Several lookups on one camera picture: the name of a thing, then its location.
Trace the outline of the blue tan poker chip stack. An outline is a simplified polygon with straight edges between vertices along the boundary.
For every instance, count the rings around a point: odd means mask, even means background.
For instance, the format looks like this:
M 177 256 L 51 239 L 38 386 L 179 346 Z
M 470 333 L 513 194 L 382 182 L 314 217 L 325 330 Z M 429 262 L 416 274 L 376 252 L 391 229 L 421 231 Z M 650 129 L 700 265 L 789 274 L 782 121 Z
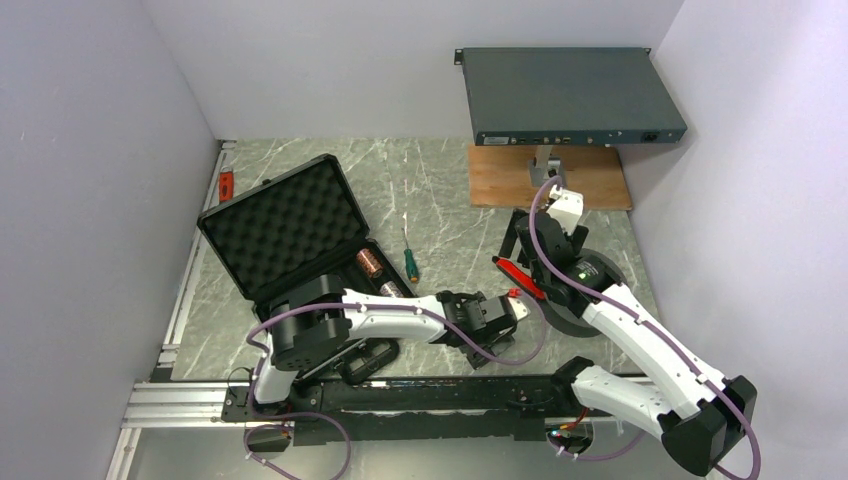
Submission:
M 379 287 L 382 296 L 392 298 L 405 298 L 406 295 L 400 287 L 393 281 L 387 281 Z

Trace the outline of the orange black poker chip stack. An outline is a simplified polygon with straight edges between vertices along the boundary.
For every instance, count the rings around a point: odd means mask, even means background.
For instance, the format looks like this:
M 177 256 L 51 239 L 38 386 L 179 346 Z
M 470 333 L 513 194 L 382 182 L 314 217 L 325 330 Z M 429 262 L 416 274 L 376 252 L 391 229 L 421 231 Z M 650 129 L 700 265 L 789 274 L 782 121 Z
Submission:
M 357 252 L 356 260 L 360 268 L 369 278 L 379 278 L 384 266 L 378 257 L 368 248 L 363 248 Z

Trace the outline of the black poker set case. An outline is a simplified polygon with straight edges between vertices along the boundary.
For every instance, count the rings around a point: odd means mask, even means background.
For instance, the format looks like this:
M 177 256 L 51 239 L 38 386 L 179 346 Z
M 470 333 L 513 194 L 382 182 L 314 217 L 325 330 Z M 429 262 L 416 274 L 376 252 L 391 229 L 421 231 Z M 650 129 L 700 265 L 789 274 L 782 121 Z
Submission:
M 329 153 L 204 212 L 197 225 L 259 321 L 275 299 L 324 274 L 369 295 L 387 281 L 406 297 L 414 294 L 406 274 L 371 238 L 340 162 Z M 358 265 L 363 248 L 382 262 L 379 278 Z

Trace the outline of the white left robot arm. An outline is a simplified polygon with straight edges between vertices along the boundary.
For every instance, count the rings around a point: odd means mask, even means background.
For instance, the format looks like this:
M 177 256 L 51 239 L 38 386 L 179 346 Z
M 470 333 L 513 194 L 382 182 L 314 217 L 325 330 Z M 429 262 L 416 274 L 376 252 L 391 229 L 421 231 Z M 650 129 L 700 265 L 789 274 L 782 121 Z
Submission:
M 396 298 L 361 293 L 334 274 L 322 275 L 275 299 L 246 341 L 262 351 L 248 407 L 264 420 L 279 417 L 298 374 L 314 369 L 359 339 L 404 339 L 463 346 L 483 354 L 529 314 L 509 295 L 442 291 Z

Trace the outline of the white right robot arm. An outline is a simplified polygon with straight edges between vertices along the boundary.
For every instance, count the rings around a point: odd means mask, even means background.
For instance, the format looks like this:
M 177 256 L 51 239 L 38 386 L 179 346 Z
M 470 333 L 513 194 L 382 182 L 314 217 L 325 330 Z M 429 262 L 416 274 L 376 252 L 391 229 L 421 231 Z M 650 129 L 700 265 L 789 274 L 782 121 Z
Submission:
M 557 411 L 574 415 L 599 409 L 657 438 L 684 470 L 705 476 L 734 475 L 722 462 L 742 439 L 749 442 L 749 478 L 762 473 L 762 450 L 752 427 L 758 392 L 739 375 L 730 378 L 700 359 L 643 307 L 608 258 L 585 251 L 588 234 L 549 211 L 516 209 L 496 262 L 507 273 L 520 249 L 513 281 L 543 302 L 549 323 L 567 334 L 603 335 L 651 379 L 652 388 L 623 380 L 586 358 L 561 367 L 551 388 Z

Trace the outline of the wooden board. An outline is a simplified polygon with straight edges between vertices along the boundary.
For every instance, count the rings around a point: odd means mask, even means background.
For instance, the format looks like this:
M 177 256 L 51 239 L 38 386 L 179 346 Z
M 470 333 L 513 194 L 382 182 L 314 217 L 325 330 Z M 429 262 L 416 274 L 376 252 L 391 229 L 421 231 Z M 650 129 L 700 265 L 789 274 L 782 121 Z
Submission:
M 470 203 L 475 207 L 528 207 L 547 178 L 535 167 L 532 146 L 468 147 Z M 594 210 L 633 207 L 618 151 L 604 146 L 555 146 L 567 189 Z

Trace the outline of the grey metal stand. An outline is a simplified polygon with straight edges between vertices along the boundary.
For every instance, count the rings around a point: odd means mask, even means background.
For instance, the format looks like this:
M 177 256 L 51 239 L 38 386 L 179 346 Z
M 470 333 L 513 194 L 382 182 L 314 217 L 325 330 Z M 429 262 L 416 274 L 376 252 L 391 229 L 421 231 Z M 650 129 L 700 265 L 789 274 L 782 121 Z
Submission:
M 533 157 L 528 163 L 531 185 L 539 188 L 549 178 L 558 176 L 559 185 L 566 186 L 564 147 L 557 145 L 539 145 L 535 147 Z

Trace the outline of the green handled screwdriver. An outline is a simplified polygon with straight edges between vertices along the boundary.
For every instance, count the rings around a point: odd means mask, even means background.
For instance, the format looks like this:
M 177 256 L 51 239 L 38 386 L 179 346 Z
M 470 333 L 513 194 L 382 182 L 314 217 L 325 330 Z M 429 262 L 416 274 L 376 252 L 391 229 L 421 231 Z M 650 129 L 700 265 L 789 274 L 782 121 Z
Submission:
M 405 271 L 407 278 L 412 283 L 418 283 L 420 280 L 420 272 L 414 258 L 413 251 L 410 247 L 408 241 L 408 214 L 404 212 L 402 214 L 403 226 L 402 226 L 402 234 L 404 239 L 404 260 L 405 260 Z

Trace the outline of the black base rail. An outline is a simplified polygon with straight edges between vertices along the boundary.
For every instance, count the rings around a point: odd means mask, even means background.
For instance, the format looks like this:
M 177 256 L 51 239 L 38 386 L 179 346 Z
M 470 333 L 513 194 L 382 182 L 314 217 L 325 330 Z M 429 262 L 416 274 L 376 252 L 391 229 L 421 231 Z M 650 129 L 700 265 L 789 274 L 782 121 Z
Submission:
M 297 446 L 339 439 L 341 424 L 354 441 L 506 437 L 542 441 L 546 430 L 562 424 L 588 426 L 608 420 L 601 410 L 585 411 L 554 397 L 548 375 L 467 377 L 384 377 L 358 385 L 341 379 L 296 384 L 281 402 L 251 408 L 247 388 L 225 390 L 221 419 L 226 423 L 269 422 L 307 412 L 295 422 Z

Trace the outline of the grey rack mount unit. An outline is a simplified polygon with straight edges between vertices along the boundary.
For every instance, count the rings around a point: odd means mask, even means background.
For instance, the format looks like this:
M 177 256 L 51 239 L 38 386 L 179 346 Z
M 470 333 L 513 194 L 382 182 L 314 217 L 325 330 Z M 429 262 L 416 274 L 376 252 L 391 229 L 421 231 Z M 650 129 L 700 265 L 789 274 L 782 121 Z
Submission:
M 688 126 L 643 47 L 454 53 L 477 146 L 679 142 Z

